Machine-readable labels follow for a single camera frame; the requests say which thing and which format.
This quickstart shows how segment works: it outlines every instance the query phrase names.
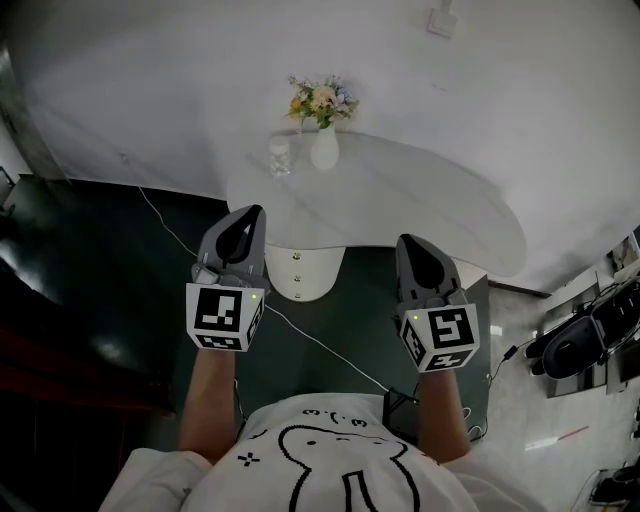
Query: table leg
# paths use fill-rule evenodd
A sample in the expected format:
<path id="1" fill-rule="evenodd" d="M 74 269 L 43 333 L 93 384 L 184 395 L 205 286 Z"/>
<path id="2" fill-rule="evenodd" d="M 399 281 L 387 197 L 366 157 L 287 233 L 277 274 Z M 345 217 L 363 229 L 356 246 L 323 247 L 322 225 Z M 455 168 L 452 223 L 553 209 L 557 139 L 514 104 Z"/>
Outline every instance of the table leg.
<path id="1" fill-rule="evenodd" d="M 333 288 L 344 251 L 345 247 L 295 250 L 267 244 L 265 262 L 271 285 L 289 300 L 319 299 Z"/>

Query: white t-shirt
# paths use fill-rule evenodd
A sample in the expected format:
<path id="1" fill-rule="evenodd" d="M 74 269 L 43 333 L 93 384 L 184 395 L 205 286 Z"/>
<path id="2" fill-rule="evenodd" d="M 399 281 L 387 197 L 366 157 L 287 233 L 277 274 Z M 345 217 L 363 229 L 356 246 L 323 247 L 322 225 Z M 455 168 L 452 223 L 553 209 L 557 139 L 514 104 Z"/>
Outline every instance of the white t-shirt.
<path id="1" fill-rule="evenodd" d="M 382 397 L 300 395 L 256 411 L 214 466 L 135 450 L 100 512 L 543 511 L 486 446 L 439 465 L 381 424 Z"/>

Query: forearm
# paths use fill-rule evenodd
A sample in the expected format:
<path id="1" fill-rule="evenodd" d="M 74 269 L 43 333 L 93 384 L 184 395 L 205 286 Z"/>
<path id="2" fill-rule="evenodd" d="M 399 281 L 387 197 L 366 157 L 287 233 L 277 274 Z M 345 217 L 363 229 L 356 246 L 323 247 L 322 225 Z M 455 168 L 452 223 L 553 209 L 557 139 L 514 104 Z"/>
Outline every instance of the forearm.
<path id="1" fill-rule="evenodd" d="M 439 463 L 459 459 L 471 450 L 453 370 L 420 375 L 418 447 Z"/>
<path id="2" fill-rule="evenodd" d="M 235 441 L 235 354 L 199 350 L 191 375 L 178 448 L 193 451 L 212 464 Z"/>

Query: dark floor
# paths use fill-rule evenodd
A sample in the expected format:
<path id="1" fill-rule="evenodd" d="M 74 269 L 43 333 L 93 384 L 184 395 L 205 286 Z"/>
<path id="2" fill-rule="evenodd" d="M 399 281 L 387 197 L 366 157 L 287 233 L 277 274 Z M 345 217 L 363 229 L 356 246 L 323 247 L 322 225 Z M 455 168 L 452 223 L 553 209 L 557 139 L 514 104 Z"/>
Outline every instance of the dark floor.
<path id="1" fill-rule="evenodd" d="M 148 191 L 165 222 L 192 250 L 227 213 L 224 202 Z M 181 410 L 196 347 L 185 333 L 185 283 L 193 256 L 167 233 L 133 187 L 21 180 L 17 230 L 0 240 L 0 257 L 32 288 L 65 305 L 104 359 L 173 380 Z M 350 248 L 325 297 L 293 303 L 272 292 L 267 303 L 386 386 L 411 393 L 417 381 L 391 317 L 396 306 L 393 249 Z M 469 290 L 478 308 L 482 346 L 458 371 L 469 426 L 482 425 L 488 388 L 489 299 L 486 280 Z M 248 414 L 288 396 L 315 391 L 379 393 L 374 384 L 267 311 L 251 351 L 238 356 Z M 179 420 L 154 418 L 132 431 L 140 446 L 171 449 Z"/>

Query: white vase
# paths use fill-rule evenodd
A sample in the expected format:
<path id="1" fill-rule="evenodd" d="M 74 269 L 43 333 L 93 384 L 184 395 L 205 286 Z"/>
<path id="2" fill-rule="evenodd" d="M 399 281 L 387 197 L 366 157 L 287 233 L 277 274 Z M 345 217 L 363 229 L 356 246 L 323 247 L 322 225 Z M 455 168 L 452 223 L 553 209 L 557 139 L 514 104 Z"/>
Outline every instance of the white vase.
<path id="1" fill-rule="evenodd" d="M 335 167 L 339 156 L 335 126 L 321 129 L 311 145 L 311 163 L 321 171 L 326 171 Z"/>

